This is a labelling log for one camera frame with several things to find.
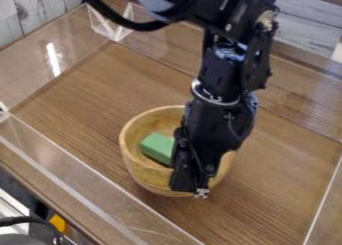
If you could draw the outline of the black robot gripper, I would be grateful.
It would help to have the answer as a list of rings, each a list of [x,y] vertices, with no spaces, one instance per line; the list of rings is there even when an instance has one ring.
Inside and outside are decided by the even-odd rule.
[[[211,93],[198,79],[191,92],[194,98],[186,104],[181,127],[174,132],[170,188],[207,198],[209,181],[218,175],[222,158],[241,148],[252,134],[258,99],[253,92],[226,99]]]

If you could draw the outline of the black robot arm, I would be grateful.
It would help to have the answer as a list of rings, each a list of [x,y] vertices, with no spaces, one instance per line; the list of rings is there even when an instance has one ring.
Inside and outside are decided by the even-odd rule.
[[[155,31],[182,21],[203,30],[191,100],[134,117],[119,144],[142,187],[163,196],[205,198],[227,175],[256,125],[256,92],[273,75],[276,0],[139,0],[154,17],[147,22],[123,17],[103,0],[85,2],[134,31]]]

